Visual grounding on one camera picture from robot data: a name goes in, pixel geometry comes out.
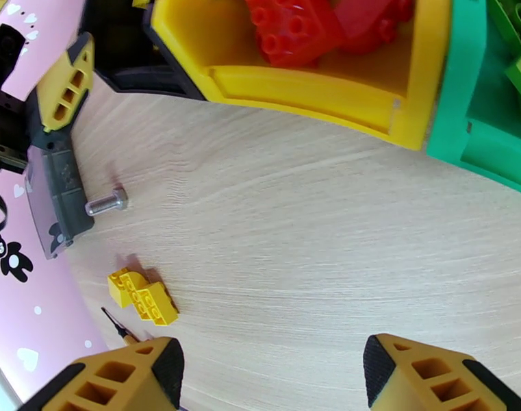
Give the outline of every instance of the metal bolt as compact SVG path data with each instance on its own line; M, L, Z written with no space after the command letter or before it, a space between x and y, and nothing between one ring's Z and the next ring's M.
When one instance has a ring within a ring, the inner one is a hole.
M124 210L127 208L129 200L123 188L116 188L112 195L102 199L90 201L85 205L85 211L89 216L98 216L113 209Z

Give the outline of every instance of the wooden table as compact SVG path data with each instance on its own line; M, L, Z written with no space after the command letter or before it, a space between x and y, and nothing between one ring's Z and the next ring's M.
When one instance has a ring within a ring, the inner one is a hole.
M521 394L521 194L335 125L116 95L99 79L73 138L90 199L131 199L68 251L106 306L178 337L191 411L366 410L361 355L390 332L468 352ZM110 299L130 266L163 279L169 327Z

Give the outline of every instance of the yellow plastic tray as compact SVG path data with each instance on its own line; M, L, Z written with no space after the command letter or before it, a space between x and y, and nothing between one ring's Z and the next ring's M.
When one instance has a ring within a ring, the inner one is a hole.
M451 0L416 0L397 41L368 55L333 51L316 68L274 68L243 0L156 0L151 24L209 101L282 110L419 149L446 49Z

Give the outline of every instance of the red lego brick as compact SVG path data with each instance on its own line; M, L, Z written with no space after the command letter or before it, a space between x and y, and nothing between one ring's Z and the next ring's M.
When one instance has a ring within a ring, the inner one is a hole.
M261 53L273 66L304 66L345 40L329 0L245 0Z
M414 15L414 0L341 0L335 13L346 34L342 49L364 54L395 40L398 23Z

